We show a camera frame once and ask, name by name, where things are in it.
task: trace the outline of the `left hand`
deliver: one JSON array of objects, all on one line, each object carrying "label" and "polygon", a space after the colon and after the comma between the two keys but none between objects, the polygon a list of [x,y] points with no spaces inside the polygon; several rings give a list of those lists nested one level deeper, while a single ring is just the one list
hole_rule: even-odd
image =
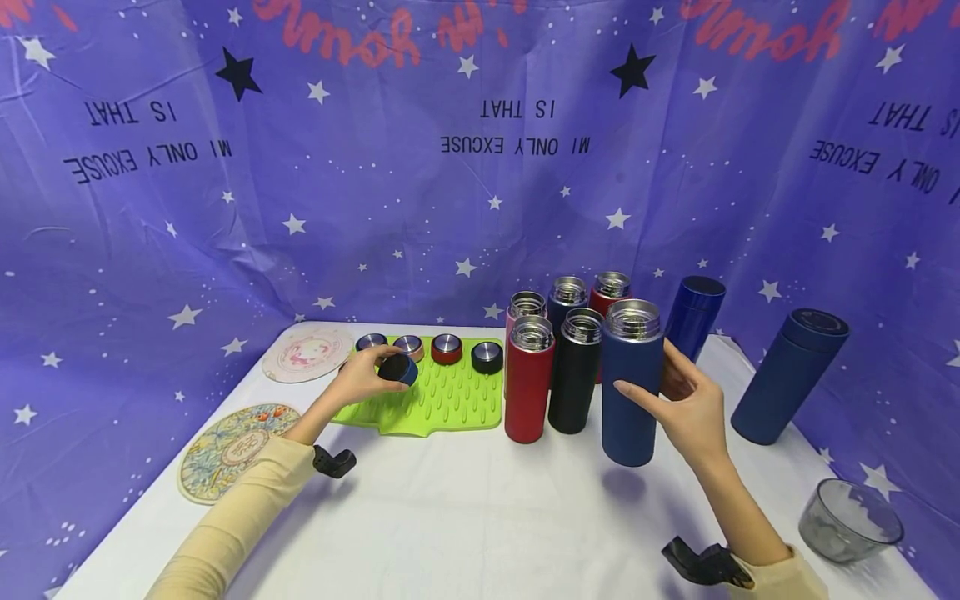
[{"label": "left hand", "polygon": [[381,379],[374,369],[383,359],[402,352],[402,349],[389,345],[374,346],[356,352],[327,386],[324,396],[339,408],[343,408],[378,394],[405,392],[410,386],[399,381]]}]

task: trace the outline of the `blue lid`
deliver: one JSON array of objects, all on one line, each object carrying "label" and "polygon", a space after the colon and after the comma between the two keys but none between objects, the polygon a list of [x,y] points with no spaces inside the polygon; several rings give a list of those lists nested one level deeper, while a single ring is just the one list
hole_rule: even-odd
[{"label": "blue lid", "polygon": [[686,306],[693,310],[719,312],[720,304],[727,295],[727,288],[723,283],[709,277],[691,275],[684,277],[677,290],[674,305]]},{"label": "blue lid", "polygon": [[798,308],[786,318],[780,333],[801,348],[833,354],[850,337],[850,326],[822,310]]}]

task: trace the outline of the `right hand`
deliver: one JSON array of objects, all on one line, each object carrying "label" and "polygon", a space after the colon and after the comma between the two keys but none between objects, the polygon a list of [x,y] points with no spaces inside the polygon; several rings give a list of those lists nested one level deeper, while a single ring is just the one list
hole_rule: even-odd
[{"label": "right hand", "polygon": [[723,390],[669,340],[663,340],[663,400],[643,388],[617,380],[613,386],[660,422],[667,438],[694,468],[729,460]]}]

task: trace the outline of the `black thermos bottle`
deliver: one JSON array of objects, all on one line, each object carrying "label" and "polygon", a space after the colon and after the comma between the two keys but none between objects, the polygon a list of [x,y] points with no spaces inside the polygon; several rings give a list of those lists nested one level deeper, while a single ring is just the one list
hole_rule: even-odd
[{"label": "black thermos bottle", "polygon": [[602,326],[603,316],[592,308],[574,308],[561,325],[547,411],[550,425],[561,433],[580,433],[587,426],[600,370]]}]

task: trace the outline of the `black star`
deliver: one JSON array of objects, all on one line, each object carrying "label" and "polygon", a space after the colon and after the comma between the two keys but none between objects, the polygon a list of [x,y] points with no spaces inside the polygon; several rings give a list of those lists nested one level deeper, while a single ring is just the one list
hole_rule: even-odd
[{"label": "black star", "polygon": [[631,87],[650,89],[647,87],[647,78],[644,72],[655,58],[656,56],[638,59],[636,57],[636,50],[634,50],[634,44],[630,44],[630,53],[627,55],[627,61],[611,71],[611,73],[620,80],[620,98],[623,98],[627,92],[630,91]]},{"label": "black star", "polygon": [[227,66],[217,71],[217,77],[227,80],[233,85],[233,93],[236,94],[237,102],[243,98],[243,92],[246,89],[262,94],[263,90],[256,84],[250,72],[253,70],[253,59],[237,60],[224,48],[224,60]]}]

